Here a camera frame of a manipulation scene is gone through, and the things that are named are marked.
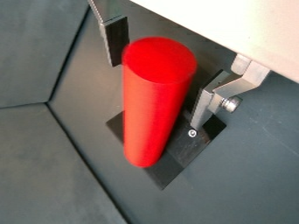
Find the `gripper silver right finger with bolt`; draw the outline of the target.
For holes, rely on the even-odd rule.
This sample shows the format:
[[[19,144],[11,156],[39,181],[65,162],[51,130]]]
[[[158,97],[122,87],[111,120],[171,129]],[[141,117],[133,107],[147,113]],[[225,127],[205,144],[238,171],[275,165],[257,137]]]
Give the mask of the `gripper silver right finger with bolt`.
[[[191,127],[199,130],[221,109],[233,113],[241,104],[238,95],[258,88],[269,73],[267,67],[239,54],[231,72],[221,71],[199,93],[191,112]]]

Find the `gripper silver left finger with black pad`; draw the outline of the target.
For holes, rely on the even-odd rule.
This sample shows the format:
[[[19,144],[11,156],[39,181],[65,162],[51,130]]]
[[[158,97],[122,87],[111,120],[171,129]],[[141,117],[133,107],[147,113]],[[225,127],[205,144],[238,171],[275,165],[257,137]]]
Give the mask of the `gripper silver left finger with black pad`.
[[[117,67],[122,64],[123,50],[130,43],[127,17],[118,0],[89,0],[89,5],[98,19],[110,65]]]

